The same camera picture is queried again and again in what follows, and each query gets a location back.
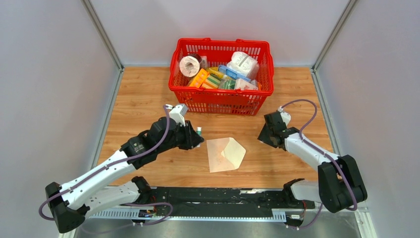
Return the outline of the orange plastic box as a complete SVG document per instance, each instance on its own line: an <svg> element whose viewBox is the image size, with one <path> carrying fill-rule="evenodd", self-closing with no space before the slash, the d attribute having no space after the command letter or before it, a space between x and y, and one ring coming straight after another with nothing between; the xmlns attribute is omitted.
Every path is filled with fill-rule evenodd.
<svg viewBox="0 0 420 238"><path fill-rule="evenodd" d="M199 72L190 80L187 87L200 88L203 82L207 79L209 72L201 68Z"/></svg>

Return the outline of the red plastic shopping basket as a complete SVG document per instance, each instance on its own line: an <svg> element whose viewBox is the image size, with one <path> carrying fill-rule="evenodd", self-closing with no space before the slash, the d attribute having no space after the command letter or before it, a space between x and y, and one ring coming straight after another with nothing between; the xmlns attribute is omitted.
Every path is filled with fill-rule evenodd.
<svg viewBox="0 0 420 238"><path fill-rule="evenodd" d="M219 66L227 64L235 51L247 53L260 64L256 76L261 86L259 91L206 89L187 85L190 79L179 69L183 57L198 53L207 57L210 66ZM267 41L180 38L171 59L168 87L178 101L186 104L192 112L254 116L274 92L273 76L273 58Z"/></svg>

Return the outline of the blue plastic package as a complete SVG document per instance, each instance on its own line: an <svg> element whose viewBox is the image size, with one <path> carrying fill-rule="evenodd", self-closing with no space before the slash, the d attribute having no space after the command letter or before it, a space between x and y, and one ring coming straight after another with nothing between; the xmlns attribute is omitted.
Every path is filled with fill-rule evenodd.
<svg viewBox="0 0 420 238"><path fill-rule="evenodd" d="M218 71L221 72L221 73L223 73L223 74L225 74L225 75L227 75L227 76L229 76L229 77L231 77L231 78L233 78L233 79L242 78L243 80L245 80L247 82L250 82L251 81L251 79L249 79L246 76L244 76L244 75L242 75L242 74L240 74L240 73L238 73L238 72L236 72L236 71L228 68L225 65L219 65L218 66Z"/></svg>

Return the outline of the white small box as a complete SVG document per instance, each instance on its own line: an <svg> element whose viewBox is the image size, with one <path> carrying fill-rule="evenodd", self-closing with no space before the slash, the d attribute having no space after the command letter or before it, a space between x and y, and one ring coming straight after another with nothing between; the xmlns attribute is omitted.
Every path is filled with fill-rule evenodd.
<svg viewBox="0 0 420 238"><path fill-rule="evenodd" d="M245 90L258 90L258 86L253 85L250 82L245 81L242 78L236 79L235 82L235 90L241 90L241 91L245 91Z"/></svg>

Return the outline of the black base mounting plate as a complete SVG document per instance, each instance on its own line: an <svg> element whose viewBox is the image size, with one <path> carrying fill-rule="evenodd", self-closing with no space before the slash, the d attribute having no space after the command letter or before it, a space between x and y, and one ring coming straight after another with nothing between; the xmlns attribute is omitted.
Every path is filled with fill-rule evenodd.
<svg viewBox="0 0 420 238"><path fill-rule="evenodd" d="M279 189L156 187L143 193L136 204L155 204L159 216L268 218L273 209L314 209L311 201L292 200Z"/></svg>

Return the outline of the green yellow sponge pack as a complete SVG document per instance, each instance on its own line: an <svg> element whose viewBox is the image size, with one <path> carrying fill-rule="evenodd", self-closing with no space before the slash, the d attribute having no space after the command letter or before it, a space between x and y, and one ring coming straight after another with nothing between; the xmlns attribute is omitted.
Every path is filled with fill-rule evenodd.
<svg viewBox="0 0 420 238"><path fill-rule="evenodd" d="M214 74L209 74L204 82L201 84L203 88L218 89L221 84L221 79Z"/></svg>

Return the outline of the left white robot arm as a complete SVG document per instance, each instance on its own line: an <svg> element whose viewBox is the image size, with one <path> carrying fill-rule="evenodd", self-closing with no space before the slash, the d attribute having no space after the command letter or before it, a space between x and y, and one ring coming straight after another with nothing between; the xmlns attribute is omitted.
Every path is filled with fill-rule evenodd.
<svg viewBox="0 0 420 238"><path fill-rule="evenodd" d="M147 205L152 193L144 177L134 177L112 189L105 187L155 161L160 153L173 148L190 150L203 142L190 121L181 124L161 117L149 130L130 138L105 162L86 174L64 184L50 183L45 188L46 204L58 231L61 234L72 231L88 217L116 205L134 202Z"/></svg>

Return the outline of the wrapped white tissue pack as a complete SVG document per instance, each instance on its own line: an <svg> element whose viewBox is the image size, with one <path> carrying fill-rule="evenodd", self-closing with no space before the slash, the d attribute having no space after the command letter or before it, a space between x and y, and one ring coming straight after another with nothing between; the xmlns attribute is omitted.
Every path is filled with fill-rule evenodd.
<svg viewBox="0 0 420 238"><path fill-rule="evenodd" d="M245 52L236 51L232 54L227 67L251 80L256 79L260 64Z"/></svg>

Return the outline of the cream paper envelope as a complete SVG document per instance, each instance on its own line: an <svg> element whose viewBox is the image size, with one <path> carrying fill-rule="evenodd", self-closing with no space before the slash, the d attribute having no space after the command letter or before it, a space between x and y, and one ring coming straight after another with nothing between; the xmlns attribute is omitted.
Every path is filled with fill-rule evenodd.
<svg viewBox="0 0 420 238"><path fill-rule="evenodd" d="M210 173L233 171L240 167L246 149L232 137L206 142Z"/></svg>

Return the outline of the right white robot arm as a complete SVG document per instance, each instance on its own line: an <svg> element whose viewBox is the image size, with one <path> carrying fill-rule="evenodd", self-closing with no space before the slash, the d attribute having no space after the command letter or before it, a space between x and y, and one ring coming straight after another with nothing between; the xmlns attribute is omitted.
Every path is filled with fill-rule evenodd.
<svg viewBox="0 0 420 238"><path fill-rule="evenodd" d="M368 198L356 160L313 143L297 128L287 126L290 119L288 113L280 111L264 115L258 140L299 157L317 172L317 181L297 178L285 183L284 204L293 208L307 200L323 204L331 213L356 210Z"/></svg>

